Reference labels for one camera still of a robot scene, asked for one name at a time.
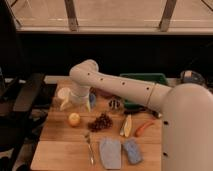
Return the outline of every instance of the metal fork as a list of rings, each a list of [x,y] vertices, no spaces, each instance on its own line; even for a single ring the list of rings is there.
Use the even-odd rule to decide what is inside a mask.
[[[91,146],[91,143],[90,143],[90,132],[87,132],[84,135],[84,137],[86,139],[86,142],[87,142],[88,148],[89,148],[90,162],[91,162],[92,165],[94,165],[95,164],[95,158],[94,158],[94,153],[93,153],[92,146]]]

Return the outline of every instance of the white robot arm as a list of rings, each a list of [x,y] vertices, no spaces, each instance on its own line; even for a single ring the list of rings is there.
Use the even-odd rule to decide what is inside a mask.
[[[175,88],[105,75],[93,60],[70,70],[71,100],[88,100],[90,86],[163,114],[162,171],[213,170],[213,95],[196,84]]]

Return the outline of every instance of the wooden cutting board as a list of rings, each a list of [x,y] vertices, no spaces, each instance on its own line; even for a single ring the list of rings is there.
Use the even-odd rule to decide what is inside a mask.
[[[70,86],[69,81],[62,81],[58,88]],[[119,139],[121,143],[125,140],[119,135],[125,116],[123,109],[109,111],[109,100],[97,97],[96,106],[89,113],[86,109],[71,107],[65,111],[60,111],[60,100],[53,98],[52,106],[49,110],[48,118],[41,133],[40,141],[35,151],[31,164],[33,171],[102,171],[99,154],[99,141],[103,137]],[[94,150],[96,164],[92,166],[89,160],[89,150],[84,139],[84,134],[88,131],[88,122],[94,121],[101,112],[108,111],[107,114],[113,120],[110,129],[91,133],[91,143]],[[81,116],[81,124],[72,128],[67,122],[67,117],[71,112],[78,112]],[[144,122],[153,119],[152,115],[146,112],[132,116],[133,137],[139,145],[144,161],[137,165],[130,165],[125,152],[122,150],[122,168],[124,171],[160,171],[161,170],[161,120],[155,120],[155,124],[147,128],[142,137],[134,137],[134,131]]]

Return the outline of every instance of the black chair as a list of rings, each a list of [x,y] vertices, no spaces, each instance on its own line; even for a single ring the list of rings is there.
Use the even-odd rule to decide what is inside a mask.
[[[0,152],[13,149],[10,158],[0,159],[0,171],[13,169],[25,138],[38,125],[29,116],[43,80],[44,74],[32,74],[17,93],[19,84],[16,78],[0,93]]]

